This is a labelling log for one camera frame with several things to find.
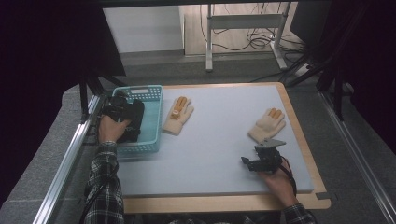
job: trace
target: basket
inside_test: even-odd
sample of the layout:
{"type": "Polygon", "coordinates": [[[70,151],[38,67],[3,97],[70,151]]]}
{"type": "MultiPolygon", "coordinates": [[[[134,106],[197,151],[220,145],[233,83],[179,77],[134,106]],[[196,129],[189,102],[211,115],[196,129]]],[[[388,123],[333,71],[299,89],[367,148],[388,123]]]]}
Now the basket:
{"type": "Polygon", "coordinates": [[[163,87],[159,85],[118,87],[113,91],[113,96],[118,91],[128,96],[126,99],[129,104],[134,99],[138,99],[145,105],[137,142],[118,143],[118,158],[132,158],[139,153],[158,152],[163,113],[163,87]]]}

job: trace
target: glove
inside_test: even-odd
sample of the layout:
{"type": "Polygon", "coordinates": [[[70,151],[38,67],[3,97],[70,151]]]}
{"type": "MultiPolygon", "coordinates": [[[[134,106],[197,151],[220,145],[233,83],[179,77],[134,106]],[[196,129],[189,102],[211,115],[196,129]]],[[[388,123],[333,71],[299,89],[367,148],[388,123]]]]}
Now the glove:
{"type": "Polygon", "coordinates": [[[262,118],[257,120],[254,127],[248,132],[248,135],[260,144],[264,139],[274,137],[285,127],[286,122],[283,118],[285,115],[281,110],[267,109],[262,118]]]}
{"type": "Polygon", "coordinates": [[[176,98],[163,125],[164,131],[174,135],[180,134],[183,124],[194,110],[194,107],[188,106],[190,102],[191,100],[184,96],[176,98]]]}

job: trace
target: plaid sleeve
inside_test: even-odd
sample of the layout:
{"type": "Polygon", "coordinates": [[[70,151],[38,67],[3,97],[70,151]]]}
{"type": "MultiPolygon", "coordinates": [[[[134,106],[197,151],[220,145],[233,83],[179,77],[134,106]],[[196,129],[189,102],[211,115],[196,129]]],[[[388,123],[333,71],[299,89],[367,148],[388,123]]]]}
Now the plaid sleeve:
{"type": "Polygon", "coordinates": [[[115,145],[99,146],[98,153],[91,163],[90,179],[86,188],[87,202],[104,183],[106,185],[98,197],[93,200],[93,204],[85,216],[85,223],[124,223],[122,193],[117,177],[117,168],[117,147],[115,145]]]}
{"type": "Polygon", "coordinates": [[[314,217],[309,214],[302,204],[297,203],[285,208],[285,219],[288,224],[315,224],[314,217]]]}

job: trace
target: gray carpet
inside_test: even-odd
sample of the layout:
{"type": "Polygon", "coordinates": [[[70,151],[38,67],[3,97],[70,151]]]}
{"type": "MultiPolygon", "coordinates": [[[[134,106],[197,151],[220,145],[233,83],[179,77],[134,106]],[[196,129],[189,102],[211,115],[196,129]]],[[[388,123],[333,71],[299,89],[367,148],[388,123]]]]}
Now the gray carpet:
{"type": "MultiPolygon", "coordinates": [[[[169,60],[149,55],[143,63],[137,63],[134,57],[124,57],[128,77],[120,77],[120,80],[129,85],[240,83],[279,72],[274,58],[270,55],[239,55],[235,58],[219,56],[215,58],[212,73],[205,71],[203,58],[181,58],[176,63],[175,58],[169,60]]],[[[279,75],[276,75],[262,81],[278,79],[279,75]]],[[[323,182],[332,197],[331,208],[315,210],[313,213],[321,224],[388,223],[361,177],[340,133],[335,129],[322,99],[315,91],[316,80],[317,77],[312,77],[288,89],[294,111],[323,182]]],[[[107,81],[103,83],[106,88],[114,87],[107,81]]],[[[343,107],[345,124],[356,137],[376,176],[395,201],[396,181],[392,175],[392,170],[396,168],[395,155],[361,118],[347,98],[344,99],[343,107]]],[[[34,160],[8,201],[3,204],[0,223],[32,223],[77,128],[79,113],[78,88],[72,88],[64,94],[63,107],[34,160]],[[22,208],[29,212],[21,213],[22,208]]],[[[88,164],[93,154],[94,147],[85,146],[80,151],[50,223],[78,222],[84,203],[83,191],[89,172],[88,164]]]]}

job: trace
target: white wall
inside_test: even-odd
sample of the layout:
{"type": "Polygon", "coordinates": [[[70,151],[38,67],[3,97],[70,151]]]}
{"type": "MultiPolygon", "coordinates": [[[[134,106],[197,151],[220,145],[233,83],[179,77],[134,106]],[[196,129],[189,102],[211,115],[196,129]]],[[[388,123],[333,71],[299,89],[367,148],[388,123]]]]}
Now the white wall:
{"type": "Polygon", "coordinates": [[[179,6],[104,9],[119,53],[184,49],[179,6]]]}

